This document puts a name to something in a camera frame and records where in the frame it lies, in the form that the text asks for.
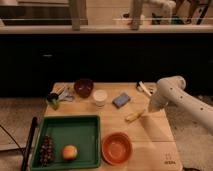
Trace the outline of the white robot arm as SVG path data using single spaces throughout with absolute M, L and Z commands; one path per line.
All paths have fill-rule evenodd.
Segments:
M 186 110 L 213 135 L 213 107 L 186 93 L 186 81 L 182 76 L 161 78 L 156 87 L 150 97 L 149 112 L 157 112 L 169 102 L 173 102 Z

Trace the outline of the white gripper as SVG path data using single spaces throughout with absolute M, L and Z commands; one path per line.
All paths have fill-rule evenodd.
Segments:
M 156 91 L 151 97 L 148 105 L 149 112 L 157 112 L 168 104 L 168 99 Z

